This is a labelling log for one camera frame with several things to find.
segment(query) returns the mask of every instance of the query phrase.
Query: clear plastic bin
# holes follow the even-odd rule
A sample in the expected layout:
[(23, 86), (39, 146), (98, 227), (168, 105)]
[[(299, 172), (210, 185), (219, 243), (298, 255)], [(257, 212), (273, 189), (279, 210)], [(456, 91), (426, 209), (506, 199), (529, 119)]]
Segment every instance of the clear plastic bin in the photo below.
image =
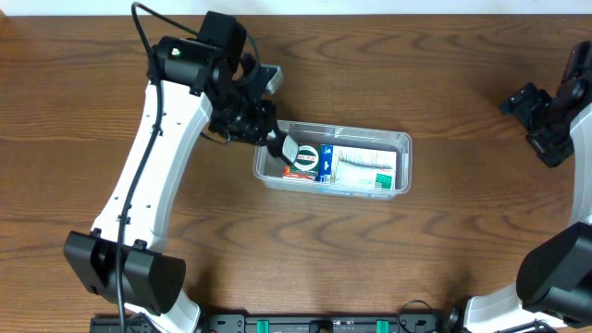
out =
[(390, 200), (411, 188), (412, 141), (407, 133), (284, 120), (280, 120), (278, 125), (300, 144), (334, 144), (397, 152), (397, 170), (395, 186), (391, 190), (368, 190), (303, 179), (285, 179), (282, 178), (285, 164), (270, 156), (266, 147), (256, 147), (253, 173), (270, 189)]

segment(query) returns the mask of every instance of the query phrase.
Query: item in container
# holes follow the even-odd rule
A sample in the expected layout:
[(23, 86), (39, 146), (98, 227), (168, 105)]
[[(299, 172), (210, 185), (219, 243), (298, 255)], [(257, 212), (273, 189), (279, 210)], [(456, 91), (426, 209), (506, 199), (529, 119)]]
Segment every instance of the item in container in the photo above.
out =
[(315, 181), (320, 167), (320, 144), (305, 144), (298, 148), (293, 166), (284, 168), (284, 178), (308, 179)]
[(395, 152), (323, 144), (318, 181), (391, 190), (395, 182), (396, 162)]

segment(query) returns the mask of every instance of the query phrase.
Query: wooden table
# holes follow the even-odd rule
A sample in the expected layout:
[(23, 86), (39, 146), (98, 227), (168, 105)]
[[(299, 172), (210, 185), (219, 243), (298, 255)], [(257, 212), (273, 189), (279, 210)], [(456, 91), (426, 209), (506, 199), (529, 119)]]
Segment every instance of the wooden table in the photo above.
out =
[[(199, 28), (202, 18), (179, 17)], [(151, 43), (184, 36), (143, 18)], [(547, 169), (497, 104), (554, 92), (592, 18), (241, 17), (282, 66), (280, 118), (413, 137), (411, 190), (393, 201), (268, 190), (253, 148), (200, 141), (167, 254), (200, 305), (253, 314), (442, 308), (516, 278), (566, 227), (574, 159)], [(8, 18), (0, 30), (1, 330), (88, 329), (115, 305), (64, 259), (114, 189), (139, 124), (146, 56), (130, 17)]]

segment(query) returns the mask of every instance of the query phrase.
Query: white wall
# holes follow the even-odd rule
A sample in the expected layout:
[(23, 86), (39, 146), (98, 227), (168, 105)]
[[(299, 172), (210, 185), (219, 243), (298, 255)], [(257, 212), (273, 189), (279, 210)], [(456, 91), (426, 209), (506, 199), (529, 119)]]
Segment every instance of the white wall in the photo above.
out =
[[(9, 15), (128, 15), (131, 0), (0, 0)], [(163, 14), (591, 14), (592, 0), (143, 0)]]

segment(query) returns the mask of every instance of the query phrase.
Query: wood surface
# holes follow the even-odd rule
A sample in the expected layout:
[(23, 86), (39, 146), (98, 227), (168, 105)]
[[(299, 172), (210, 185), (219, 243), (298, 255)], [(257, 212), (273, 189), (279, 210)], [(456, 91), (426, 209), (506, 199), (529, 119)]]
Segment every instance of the wood surface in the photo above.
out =
[[(199, 28), (201, 17), (177, 17)], [(185, 36), (142, 18), (151, 43)], [(199, 141), (167, 254), (203, 307), (252, 314), (443, 308), (512, 283), (566, 227), (574, 159), (547, 169), (496, 105), (554, 92), (585, 16), (240, 17), (281, 65), (279, 117), (408, 132), (393, 201), (267, 189), (253, 148)], [(82, 332), (115, 305), (62, 254), (114, 189), (139, 124), (146, 56), (131, 17), (8, 18), (0, 30), (0, 330)]]

